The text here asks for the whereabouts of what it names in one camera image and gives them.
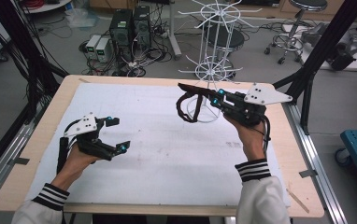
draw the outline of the hand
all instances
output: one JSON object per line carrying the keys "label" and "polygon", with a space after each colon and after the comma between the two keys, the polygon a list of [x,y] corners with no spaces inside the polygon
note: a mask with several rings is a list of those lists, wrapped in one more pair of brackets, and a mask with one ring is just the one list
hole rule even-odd
{"label": "hand", "polygon": [[77,143],[75,143],[71,147],[62,171],[53,179],[51,184],[59,189],[68,190],[74,181],[82,175],[85,168],[98,160],[100,158],[80,152]]}
{"label": "hand", "polygon": [[265,154],[263,150],[264,142],[264,125],[262,122],[253,127],[253,129],[247,128],[241,125],[234,119],[224,116],[226,120],[234,125],[237,129],[240,141],[243,143],[243,151],[245,152],[248,161],[255,161],[264,159]]}

